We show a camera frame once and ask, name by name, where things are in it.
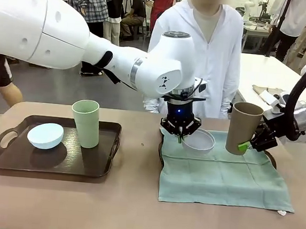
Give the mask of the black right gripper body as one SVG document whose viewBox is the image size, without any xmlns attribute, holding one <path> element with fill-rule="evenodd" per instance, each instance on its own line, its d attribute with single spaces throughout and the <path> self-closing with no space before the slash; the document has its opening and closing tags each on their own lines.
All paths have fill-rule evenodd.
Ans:
<svg viewBox="0 0 306 229">
<path fill-rule="evenodd" d="M 275 148 L 278 143 L 276 140 L 277 128 L 274 124 L 261 122 L 254 132 L 251 146 L 257 152 L 266 151 L 267 149 Z"/>
</svg>

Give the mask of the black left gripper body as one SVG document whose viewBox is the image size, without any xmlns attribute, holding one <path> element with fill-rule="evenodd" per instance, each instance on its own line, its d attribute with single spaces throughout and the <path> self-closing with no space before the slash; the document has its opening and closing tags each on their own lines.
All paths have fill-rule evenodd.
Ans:
<svg viewBox="0 0 306 229">
<path fill-rule="evenodd" d="M 167 116 L 166 118 L 175 126 L 182 127 L 186 120 L 192 120 L 193 114 L 193 100 L 187 101 L 169 99 L 167 101 Z"/>
</svg>

